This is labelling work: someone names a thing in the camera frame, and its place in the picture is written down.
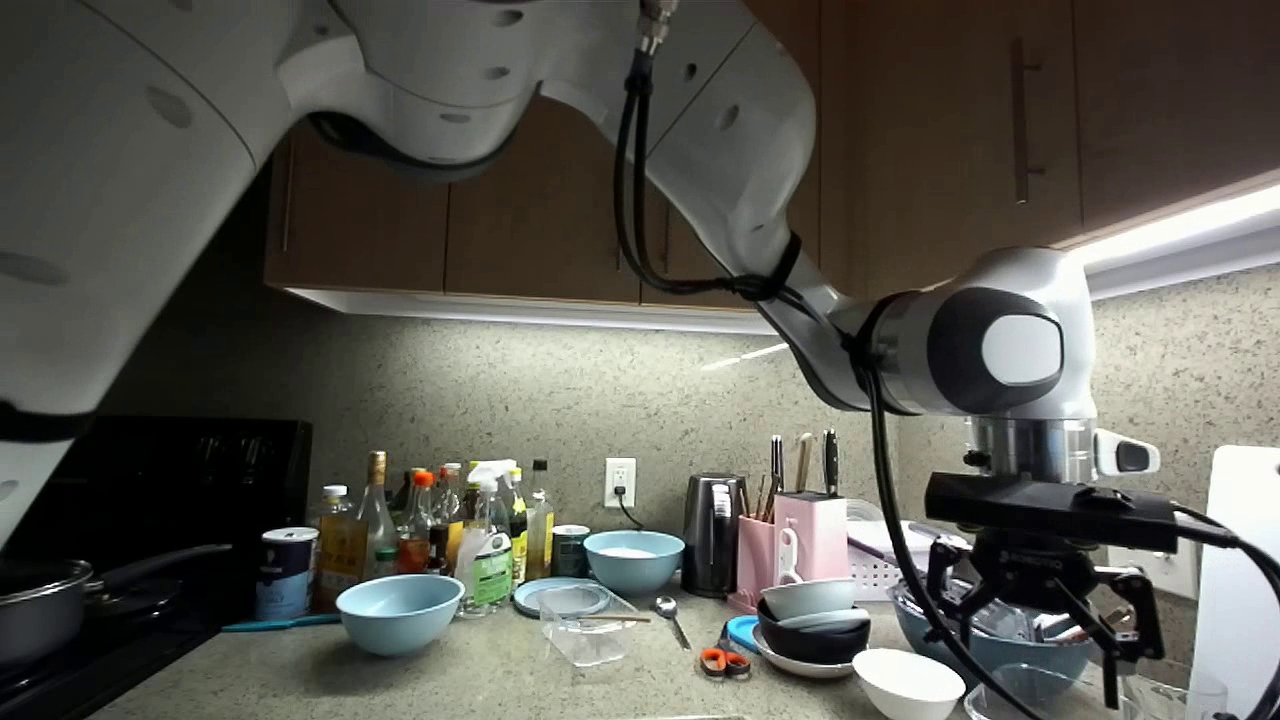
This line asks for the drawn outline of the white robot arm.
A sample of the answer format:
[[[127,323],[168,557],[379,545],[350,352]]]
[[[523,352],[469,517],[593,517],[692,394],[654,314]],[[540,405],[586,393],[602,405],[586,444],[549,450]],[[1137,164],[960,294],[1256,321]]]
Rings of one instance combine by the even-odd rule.
[[[1001,252],[932,292],[839,294],[786,198],[816,95],[745,0],[0,0],[0,521],[24,521],[192,258],[301,118],[478,171],[533,98],[586,117],[869,420],[1090,422],[1085,266]]]

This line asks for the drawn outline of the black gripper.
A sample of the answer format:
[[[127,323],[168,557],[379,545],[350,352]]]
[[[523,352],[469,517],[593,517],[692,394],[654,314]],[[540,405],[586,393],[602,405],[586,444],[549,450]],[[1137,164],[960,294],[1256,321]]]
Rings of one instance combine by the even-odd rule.
[[[1133,606],[1116,628],[1088,604],[1095,587]],[[985,682],[991,671],[973,656],[973,618],[986,604],[1016,604],[1069,617],[1102,656],[1102,698],[1118,702],[1118,667],[1162,656],[1154,587],[1141,567],[1090,563],[1078,546],[1029,530],[980,530],[973,545],[932,545],[925,571],[925,617],[937,638]]]

